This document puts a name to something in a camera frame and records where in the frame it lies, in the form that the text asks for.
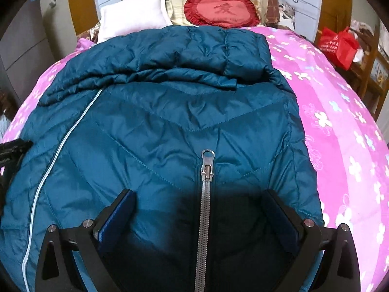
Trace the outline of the teal quilted down jacket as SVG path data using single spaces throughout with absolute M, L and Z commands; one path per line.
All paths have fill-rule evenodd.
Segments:
M 107 268 L 123 291 L 193 291 L 200 225 L 206 291 L 274 291 L 298 251 L 274 191 L 322 224 L 293 90 L 263 35 L 167 27 L 108 40 L 62 68 L 20 137 L 1 263 L 33 291 L 47 227 L 95 218 L 123 189 L 136 210 Z

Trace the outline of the pink floral bed sheet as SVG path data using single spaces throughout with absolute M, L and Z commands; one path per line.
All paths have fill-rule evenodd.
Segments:
M 388 275 L 388 147 L 377 124 L 362 100 L 320 50 L 285 30 L 242 30 L 266 38 L 272 66 L 283 75 L 295 94 L 305 146 L 317 174 L 323 220 L 317 225 L 331 228 L 342 223 L 349 225 L 359 263 L 360 291 L 376 291 Z M 18 114 L 6 140 L 21 138 L 28 117 L 58 72 L 87 50 L 77 51 L 44 72 L 44 87 L 36 88 L 24 102 L 29 112 Z M 292 228 L 274 205 L 270 205 L 276 216 Z M 206 291 L 205 226 L 200 225 L 199 230 L 197 262 L 200 272 L 193 291 Z M 294 229 L 293 233 L 298 246 L 298 234 Z

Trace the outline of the grey refrigerator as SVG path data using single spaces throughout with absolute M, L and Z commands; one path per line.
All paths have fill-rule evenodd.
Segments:
M 41 74 L 76 44 L 68 0 L 27 0 L 1 39 L 1 90 L 20 106 Z

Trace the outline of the wooden shelf rack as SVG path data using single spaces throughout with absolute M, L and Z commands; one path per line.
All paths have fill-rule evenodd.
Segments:
M 388 56 L 380 50 L 380 27 L 371 28 L 357 20 L 352 20 L 348 27 L 349 33 L 359 42 L 352 65 L 345 71 L 330 63 L 377 120 L 388 94 Z M 323 28 L 317 30 L 315 46 L 318 46 Z

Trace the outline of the red shopping bag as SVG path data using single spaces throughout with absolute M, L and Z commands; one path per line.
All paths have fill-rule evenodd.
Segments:
M 333 65 L 347 71 L 359 49 L 359 42 L 349 33 L 349 27 L 339 32 L 324 27 L 317 48 Z

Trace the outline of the white pillow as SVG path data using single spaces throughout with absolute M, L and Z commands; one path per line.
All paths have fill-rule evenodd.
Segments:
M 172 25 L 167 0 L 122 0 L 100 10 L 97 42 L 147 29 Z

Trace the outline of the red heart-shaped cushion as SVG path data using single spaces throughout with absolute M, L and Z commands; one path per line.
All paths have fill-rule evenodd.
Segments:
M 186 0 L 186 19 L 196 26 L 255 27 L 260 17 L 250 0 Z

